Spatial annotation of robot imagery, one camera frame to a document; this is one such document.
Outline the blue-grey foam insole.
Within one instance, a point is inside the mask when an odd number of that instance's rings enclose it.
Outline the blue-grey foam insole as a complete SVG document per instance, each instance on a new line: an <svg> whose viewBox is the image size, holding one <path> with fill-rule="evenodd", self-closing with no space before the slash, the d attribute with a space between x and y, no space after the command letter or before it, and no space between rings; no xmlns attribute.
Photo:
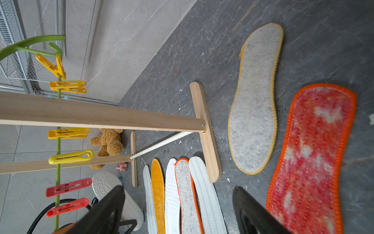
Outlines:
<svg viewBox="0 0 374 234"><path fill-rule="evenodd" d="M99 201L104 201L105 207L116 215L118 226L127 225L133 232L141 228L144 214L116 176L98 171L92 178L92 187Z"/></svg>

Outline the red orange-edged insole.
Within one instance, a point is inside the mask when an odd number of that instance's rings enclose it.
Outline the red orange-edged insole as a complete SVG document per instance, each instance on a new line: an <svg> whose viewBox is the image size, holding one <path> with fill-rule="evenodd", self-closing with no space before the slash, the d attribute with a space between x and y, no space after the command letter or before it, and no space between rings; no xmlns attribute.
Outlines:
<svg viewBox="0 0 374 234"><path fill-rule="evenodd" d="M293 98L266 209L293 234L342 234L340 168L356 109L353 91L313 84Z"/></svg>

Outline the grey felt yellow-edged insole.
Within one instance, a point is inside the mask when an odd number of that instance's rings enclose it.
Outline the grey felt yellow-edged insole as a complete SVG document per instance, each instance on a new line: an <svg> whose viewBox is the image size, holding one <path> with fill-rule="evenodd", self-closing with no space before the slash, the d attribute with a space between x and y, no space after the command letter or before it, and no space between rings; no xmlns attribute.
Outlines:
<svg viewBox="0 0 374 234"><path fill-rule="evenodd" d="M240 52L240 72L228 120L232 159L245 174L256 175L268 164L277 136L275 75L283 28L268 23L256 29Z"/></svg>

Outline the white foam insole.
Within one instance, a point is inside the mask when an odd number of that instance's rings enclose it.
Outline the white foam insole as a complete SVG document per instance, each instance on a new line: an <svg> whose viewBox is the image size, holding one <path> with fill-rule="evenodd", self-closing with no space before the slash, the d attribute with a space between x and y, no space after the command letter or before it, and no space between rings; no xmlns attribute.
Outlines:
<svg viewBox="0 0 374 234"><path fill-rule="evenodd" d="M177 160L169 160L165 177L165 223L167 234L180 234L180 199L175 175Z"/></svg>

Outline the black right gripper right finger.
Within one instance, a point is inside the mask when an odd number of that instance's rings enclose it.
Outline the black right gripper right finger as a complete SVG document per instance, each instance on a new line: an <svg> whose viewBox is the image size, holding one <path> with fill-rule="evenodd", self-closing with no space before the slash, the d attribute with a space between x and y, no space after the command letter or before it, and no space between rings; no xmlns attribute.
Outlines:
<svg viewBox="0 0 374 234"><path fill-rule="evenodd" d="M244 188L234 187L233 208L241 234L289 234Z"/></svg>

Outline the grey striped insole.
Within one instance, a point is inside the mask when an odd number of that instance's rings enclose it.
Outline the grey striped insole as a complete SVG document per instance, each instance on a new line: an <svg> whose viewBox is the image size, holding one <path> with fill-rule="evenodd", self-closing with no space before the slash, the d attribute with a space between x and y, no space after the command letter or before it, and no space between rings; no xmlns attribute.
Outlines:
<svg viewBox="0 0 374 234"><path fill-rule="evenodd" d="M206 234L226 234L227 228L216 190L210 183L205 163L200 157L189 159L189 169L198 197L200 215Z"/></svg>
<svg viewBox="0 0 374 234"><path fill-rule="evenodd" d="M143 169L143 179L144 179L145 193L146 193L146 216L147 216L148 233L158 234L154 202L153 202L151 175L150 175L150 170L149 170L148 165L145 165Z"/></svg>

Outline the yellow fuzzy insole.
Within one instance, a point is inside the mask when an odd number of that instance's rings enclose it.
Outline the yellow fuzzy insole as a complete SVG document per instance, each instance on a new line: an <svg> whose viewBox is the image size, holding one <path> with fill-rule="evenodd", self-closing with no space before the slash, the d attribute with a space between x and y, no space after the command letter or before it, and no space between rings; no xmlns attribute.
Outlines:
<svg viewBox="0 0 374 234"><path fill-rule="evenodd" d="M152 189L155 218L157 224L157 233L166 233L165 224L165 183L163 171L158 159L152 161Z"/></svg>

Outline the grey felt orange-edged insole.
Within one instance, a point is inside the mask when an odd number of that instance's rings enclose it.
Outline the grey felt orange-edged insole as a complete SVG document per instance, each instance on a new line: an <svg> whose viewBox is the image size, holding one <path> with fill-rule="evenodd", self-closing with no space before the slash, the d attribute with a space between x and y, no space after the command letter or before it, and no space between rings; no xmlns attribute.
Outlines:
<svg viewBox="0 0 374 234"><path fill-rule="evenodd" d="M176 162L175 176L181 205L181 233L203 234L204 229L187 158Z"/></svg>

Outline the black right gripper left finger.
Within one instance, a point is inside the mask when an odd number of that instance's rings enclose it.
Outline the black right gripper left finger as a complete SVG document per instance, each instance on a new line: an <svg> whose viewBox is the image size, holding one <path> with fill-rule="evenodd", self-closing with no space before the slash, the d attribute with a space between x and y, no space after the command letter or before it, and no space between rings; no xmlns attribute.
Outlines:
<svg viewBox="0 0 374 234"><path fill-rule="evenodd" d="M114 187L91 211L65 233L117 234L119 227L126 225L126 222L121 221L125 198L123 186Z"/></svg>

